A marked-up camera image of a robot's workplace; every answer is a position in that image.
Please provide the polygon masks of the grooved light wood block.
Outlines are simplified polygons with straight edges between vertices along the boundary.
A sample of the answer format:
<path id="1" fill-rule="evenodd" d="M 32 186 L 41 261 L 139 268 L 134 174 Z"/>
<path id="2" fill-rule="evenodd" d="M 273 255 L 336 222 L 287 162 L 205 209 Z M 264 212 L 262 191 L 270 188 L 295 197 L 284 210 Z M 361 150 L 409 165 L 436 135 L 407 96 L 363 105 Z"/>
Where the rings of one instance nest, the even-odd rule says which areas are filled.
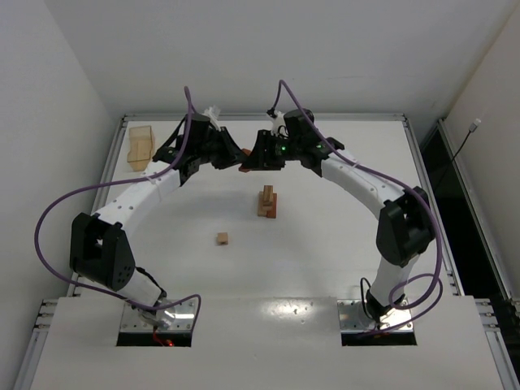
<path id="1" fill-rule="evenodd" d="M 274 192 L 272 185 L 265 185 L 262 191 L 262 206 L 271 207 L 274 201 Z"/>

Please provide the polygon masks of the long light wood block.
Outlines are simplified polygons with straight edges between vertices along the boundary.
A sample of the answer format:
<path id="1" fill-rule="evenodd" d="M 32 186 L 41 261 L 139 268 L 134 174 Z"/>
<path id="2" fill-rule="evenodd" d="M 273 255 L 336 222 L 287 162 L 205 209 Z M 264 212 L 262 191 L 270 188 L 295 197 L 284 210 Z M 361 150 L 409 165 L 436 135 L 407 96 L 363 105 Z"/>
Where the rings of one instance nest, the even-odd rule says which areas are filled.
<path id="1" fill-rule="evenodd" d="M 261 193 L 258 194 L 257 216 L 259 216 L 259 217 L 267 216 L 267 210 L 264 209 L 263 195 Z"/>

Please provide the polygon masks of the dark brown L block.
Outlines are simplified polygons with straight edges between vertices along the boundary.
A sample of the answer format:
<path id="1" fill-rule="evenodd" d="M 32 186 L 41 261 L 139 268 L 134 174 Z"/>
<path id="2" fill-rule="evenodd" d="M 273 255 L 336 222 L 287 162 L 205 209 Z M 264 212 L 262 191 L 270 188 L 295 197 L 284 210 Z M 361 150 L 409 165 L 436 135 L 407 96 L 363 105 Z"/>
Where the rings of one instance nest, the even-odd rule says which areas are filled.
<path id="1" fill-rule="evenodd" d="M 243 173 L 248 173 L 250 172 L 250 169 L 245 167 L 245 162 L 246 160 L 248 159 L 248 157 L 250 156 L 251 154 L 251 150 L 250 149 L 246 149 L 246 148 L 243 148 L 241 150 L 241 156 L 240 156 L 240 166 L 238 168 L 238 170 L 240 172 L 243 172 Z"/>

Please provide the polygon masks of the long reddish wood block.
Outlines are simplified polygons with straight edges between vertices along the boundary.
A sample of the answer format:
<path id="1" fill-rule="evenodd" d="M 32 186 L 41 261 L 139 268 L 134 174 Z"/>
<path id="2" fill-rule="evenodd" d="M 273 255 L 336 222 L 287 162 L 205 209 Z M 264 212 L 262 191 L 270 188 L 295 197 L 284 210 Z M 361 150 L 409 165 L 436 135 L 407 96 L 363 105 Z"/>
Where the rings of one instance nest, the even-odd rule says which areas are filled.
<path id="1" fill-rule="evenodd" d="M 277 193 L 273 193 L 272 207 L 266 212 L 268 219 L 275 219 L 277 216 Z"/>

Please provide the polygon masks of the pale wooden cube block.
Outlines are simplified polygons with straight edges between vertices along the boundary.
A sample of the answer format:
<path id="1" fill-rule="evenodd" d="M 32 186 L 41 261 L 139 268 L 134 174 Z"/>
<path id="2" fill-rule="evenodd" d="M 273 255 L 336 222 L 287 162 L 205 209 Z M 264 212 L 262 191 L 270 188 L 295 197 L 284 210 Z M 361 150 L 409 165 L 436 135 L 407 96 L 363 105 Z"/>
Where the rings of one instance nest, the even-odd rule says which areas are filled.
<path id="1" fill-rule="evenodd" d="M 218 232 L 216 236 L 216 242 L 218 245 L 227 245 L 228 234 L 226 232 Z"/>

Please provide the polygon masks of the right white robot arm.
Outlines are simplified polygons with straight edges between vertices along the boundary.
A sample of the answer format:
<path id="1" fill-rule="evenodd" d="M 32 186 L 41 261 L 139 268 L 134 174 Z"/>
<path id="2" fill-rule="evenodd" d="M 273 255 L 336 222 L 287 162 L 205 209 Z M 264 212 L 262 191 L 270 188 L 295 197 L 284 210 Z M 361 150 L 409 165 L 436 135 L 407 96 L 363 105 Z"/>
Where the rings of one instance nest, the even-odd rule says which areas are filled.
<path id="1" fill-rule="evenodd" d="M 255 145 L 240 168 L 243 171 L 278 171 L 287 161 L 303 167 L 340 186 L 361 202 L 378 221 L 376 247 L 381 254 L 379 268 L 365 298 L 365 316 L 380 320 L 405 297 L 403 283 L 418 257 L 433 239 L 426 211 L 412 195 L 396 184 L 363 171 L 353 155 L 338 157 L 345 147 L 332 137 L 322 140 L 313 129 L 311 110 L 288 113 L 269 111 L 273 126 L 260 130 Z"/>

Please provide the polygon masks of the transparent orange plastic box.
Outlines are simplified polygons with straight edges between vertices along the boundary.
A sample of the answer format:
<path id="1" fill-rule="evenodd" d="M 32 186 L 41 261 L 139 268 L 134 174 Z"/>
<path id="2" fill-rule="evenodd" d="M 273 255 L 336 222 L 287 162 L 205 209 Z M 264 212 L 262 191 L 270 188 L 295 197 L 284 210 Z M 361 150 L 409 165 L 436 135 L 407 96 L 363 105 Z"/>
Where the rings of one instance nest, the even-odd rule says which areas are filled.
<path id="1" fill-rule="evenodd" d="M 128 130 L 130 142 L 127 163 L 134 172 L 144 171 L 154 156 L 155 136 L 151 126 L 132 127 Z"/>

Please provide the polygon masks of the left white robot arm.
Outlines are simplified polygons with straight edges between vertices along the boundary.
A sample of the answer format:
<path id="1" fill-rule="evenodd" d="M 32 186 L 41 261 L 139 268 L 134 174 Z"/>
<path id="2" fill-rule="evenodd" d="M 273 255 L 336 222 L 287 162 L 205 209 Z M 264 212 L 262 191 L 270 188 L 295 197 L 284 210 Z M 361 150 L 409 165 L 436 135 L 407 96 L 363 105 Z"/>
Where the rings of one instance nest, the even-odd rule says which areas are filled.
<path id="1" fill-rule="evenodd" d="M 129 243 L 139 223 L 164 198 L 210 163 L 226 169 L 245 156 L 228 130 L 219 125 L 212 106 L 185 116 L 189 133 L 173 133 L 157 150 L 137 181 L 111 203 L 93 214 L 78 214 L 71 226 L 70 265 L 78 275 L 106 287 L 143 311 L 155 312 L 166 302 L 166 292 L 137 267 Z"/>

